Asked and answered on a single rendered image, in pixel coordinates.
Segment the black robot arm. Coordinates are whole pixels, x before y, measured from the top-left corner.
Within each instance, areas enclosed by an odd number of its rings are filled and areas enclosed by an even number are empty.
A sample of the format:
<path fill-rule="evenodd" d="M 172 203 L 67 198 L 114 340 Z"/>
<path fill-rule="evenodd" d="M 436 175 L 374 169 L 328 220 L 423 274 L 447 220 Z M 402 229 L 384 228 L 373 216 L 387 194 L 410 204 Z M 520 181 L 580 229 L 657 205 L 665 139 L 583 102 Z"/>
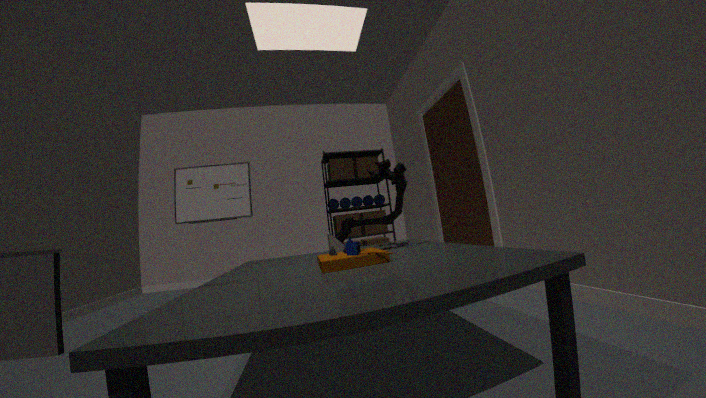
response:
<path fill-rule="evenodd" d="M 388 168 L 387 162 L 382 161 L 381 163 L 378 164 L 378 169 L 379 173 L 387 173 L 386 171 L 390 170 Z M 396 184 L 396 190 L 397 190 L 397 197 L 396 197 L 396 206 L 395 206 L 395 211 L 390 213 L 389 215 L 380 217 L 380 218 L 373 218 L 373 219 L 364 219 L 364 220 L 353 220 L 353 218 L 346 218 L 346 220 L 343 220 L 341 223 L 341 230 L 338 232 L 338 234 L 335 236 L 336 239 L 338 239 L 341 243 L 344 242 L 344 240 L 347 238 L 347 236 L 351 233 L 351 228 L 356 227 L 356 226 L 363 226 L 363 225 L 372 225 L 372 224 L 392 224 L 394 220 L 402 214 L 402 208 L 403 208 L 403 199 L 404 199 L 404 192 L 407 187 L 407 181 L 405 179 L 404 171 L 406 170 L 404 164 L 399 162 L 397 166 L 394 168 L 394 172 L 390 171 L 387 179 L 391 180 L 392 185 Z M 401 179 L 400 179 L 401 178 Z M 397 181 L 397 182 L 396 182 Z M 344 243 L 343 243 L 344 244 Z"/>

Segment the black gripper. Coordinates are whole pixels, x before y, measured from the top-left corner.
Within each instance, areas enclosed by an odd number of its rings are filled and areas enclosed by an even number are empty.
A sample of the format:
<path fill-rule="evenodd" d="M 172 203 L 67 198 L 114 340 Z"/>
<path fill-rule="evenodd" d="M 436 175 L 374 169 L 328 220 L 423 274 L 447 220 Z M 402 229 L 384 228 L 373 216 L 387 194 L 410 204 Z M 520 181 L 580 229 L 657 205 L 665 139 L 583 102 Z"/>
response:
<path fill-rule="evenodd" d="M 387 159 L 387 160 L 385 160 L 385 161 L 387 162 L 388 168 L 390 168 L 390 166 L 391 166 L 390 160 Z M 381 162 L 375 162 L 376 165 L 378 165 L 379 163 L 381 163 Z M 387 170 L 387 171 L 386 171 L 387 173 L 385 173 L 385 174 L 384 174 L 384 173 L 379 173 L 379 172 L 376 174 L 376 173 L 371 172 L 371 171 L 369 171 L 369 170 L 367 170 L 367 171 L 368 171 L 368 173 L 371 175 L 370 178 L 371 178 L 371 182 L 372 182 L 372 183 L 375 183 L 375 182 L 378 180 L 378 176 L 379 176 L 379 175 L 380 175 L 380 177 L 384 177 L 384 178 L 387 180 L 387 176 L 388 176 L 388 174 L 389 174 L 389 172 L 390 172 L 390 170 L 389 170 L 389 171 Z"/>

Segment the orange flat rectangular board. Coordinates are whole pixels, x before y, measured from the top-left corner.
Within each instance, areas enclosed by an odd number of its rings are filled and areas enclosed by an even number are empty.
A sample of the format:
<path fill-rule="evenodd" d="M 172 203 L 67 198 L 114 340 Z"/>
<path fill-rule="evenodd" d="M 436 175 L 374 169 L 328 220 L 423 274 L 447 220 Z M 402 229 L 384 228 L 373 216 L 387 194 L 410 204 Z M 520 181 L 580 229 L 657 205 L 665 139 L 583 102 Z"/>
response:
<path fill-rule="evenodd" d="M 360 252 L 366 254 L 347 255 L 346 248 L 343 252 L 336 253 L 331 247 L 328 254 L 317 255 L 317 259 L 323 274 L 389 262 L 389 253 L 371 253 L 389 252 L 387 250 L 367 248 L 361 249 Z"/>

